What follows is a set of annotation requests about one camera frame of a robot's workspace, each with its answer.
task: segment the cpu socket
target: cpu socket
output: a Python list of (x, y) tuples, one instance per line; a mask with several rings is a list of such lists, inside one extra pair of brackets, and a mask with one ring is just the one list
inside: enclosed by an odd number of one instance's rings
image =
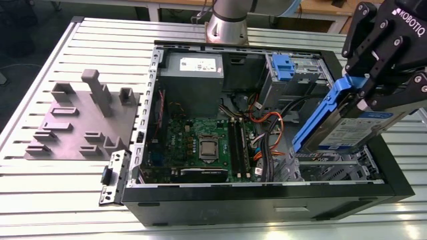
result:
[(199, 137), (199, 159), (207, 164), (219, 159), (218, 137)]

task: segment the power supply label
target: power supply label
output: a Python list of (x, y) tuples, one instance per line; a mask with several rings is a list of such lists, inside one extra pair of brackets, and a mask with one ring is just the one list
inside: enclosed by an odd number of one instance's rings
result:
[(372, 128), (386, 122), (391, 112), (364, 112), (359, 118), (343, 118), (319, 144), (320, 150), (340, 150), (355, 146), (372, 132)]
[(183, 57), (179, 61), (179, 70), (194, 72), (216, 72), (215, 59)]

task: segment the robotiq logo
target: robotiq logo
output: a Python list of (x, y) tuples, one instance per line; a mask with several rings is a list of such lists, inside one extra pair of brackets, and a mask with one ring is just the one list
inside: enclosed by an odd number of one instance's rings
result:
[(411, 14), (408, 14), (400, 8), (396, 8), (395, 10), (392, 10), (391, 14), (392, 15), (399, 15), (402, 17), (402, 19), (406, 21), (406, 23), (408, 24), (408, 26), (416, 32), (418, 36), (419, 37), (423, 36), (423, 34), (426, 32), (426, 28), (423, 28), (423, 26), (420, 25), (420, 23), (416, 21), (416, 19), (412, 17)]

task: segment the motherboard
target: motherboard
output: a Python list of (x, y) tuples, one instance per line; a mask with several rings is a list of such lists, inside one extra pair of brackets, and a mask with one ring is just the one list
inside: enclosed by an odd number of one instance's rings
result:
[(163, 151), (150, 151), (146, 182), (252, 182), (254, 134), (242, 119), (170, 119)]

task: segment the desk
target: desk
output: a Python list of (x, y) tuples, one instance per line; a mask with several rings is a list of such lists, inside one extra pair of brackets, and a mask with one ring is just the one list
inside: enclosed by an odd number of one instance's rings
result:
[[(248, 29), (250, 45), (330, 50), (342, 65), (344, 39), (339, 34)], [(204, 26), (95, 18), (70, 24), (0, 134), (0, 236), (98, 240), (427, 238), (423, 112), (406, 117), (383, 134), (416, 195), (339, 221), (144, 227), (126, 207), (99, 207), (104, 161), (25, 160), (28, 142), (54, 100), (50, 91), (55, 83), (90, 90), (82, 83), (82, 71), (98, 69), (99, 81), (110, 91), (132, 88), (144, 93), (155, 40), (204, 42)], [(139, 102), (144, 106), (144, 97)]]
[[(344, 3), (343, 8), (331, 5), (327, 0), (303, 0), (302, 15), (303, 19), (328, 20), (332, 24), (328, 28), (328, 33), (339, 34), (350, 16), (355, 11), (358, 0), (350, 0)], [(118, 6), (143, 7), (148, 9), (150, 20), (160, 21), (160, 9), (194, 10), (200, 11), (204, 0), (62, 0), (62, 2), (84, 3), (84, 4), (104, 4)], [(212, 0), (207, 0), (207, 5), (212, 4)], [(298, 18), (299, 11), (290, 17)]]

